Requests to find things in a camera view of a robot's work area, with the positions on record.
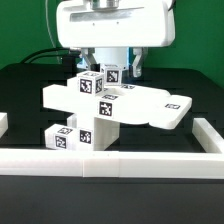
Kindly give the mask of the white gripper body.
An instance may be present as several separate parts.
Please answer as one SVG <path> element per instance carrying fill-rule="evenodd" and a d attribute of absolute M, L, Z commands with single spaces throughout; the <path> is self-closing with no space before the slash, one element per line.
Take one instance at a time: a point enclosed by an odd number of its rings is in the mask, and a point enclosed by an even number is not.
<path fill-rule="evenodd" d="M 175 39 L 172 0 L 120 0 L 94 10 L 90 0 L 61 2 L 56 11 L 63 47 L 163 47 Z"/>

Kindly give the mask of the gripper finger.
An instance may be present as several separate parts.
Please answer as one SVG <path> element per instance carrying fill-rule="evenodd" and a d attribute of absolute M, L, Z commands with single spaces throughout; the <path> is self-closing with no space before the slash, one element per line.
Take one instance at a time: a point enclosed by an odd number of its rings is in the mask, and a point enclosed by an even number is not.
<path fill-rule="evenodd" d="M 94 48 L 82 48 L 81 54 L 84 58 L 87 68 L 90 71 L 99 71 L 100 70 L 100 64 L 96 61 L 94 57 L 95 49 Z"/>
<path fill-rule="evenodd" d="M 134 60 L 131 65 L 132 75 L 137 78 L 142 75 L 142 64 L 148 54 L 147 47 L 139 47 L 133 49 Z"/>

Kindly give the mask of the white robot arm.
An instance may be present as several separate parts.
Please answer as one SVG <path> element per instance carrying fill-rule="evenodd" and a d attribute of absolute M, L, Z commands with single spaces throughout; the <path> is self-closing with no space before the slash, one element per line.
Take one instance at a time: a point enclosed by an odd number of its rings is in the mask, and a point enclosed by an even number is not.
<path fill-rule="evenodd" d="M 65 0 L 57 6 L 59 43 L 79 49 L 84 66 L 116 64 L 135 77 L 152 47 L 175 39 L 175 0 Z"/>

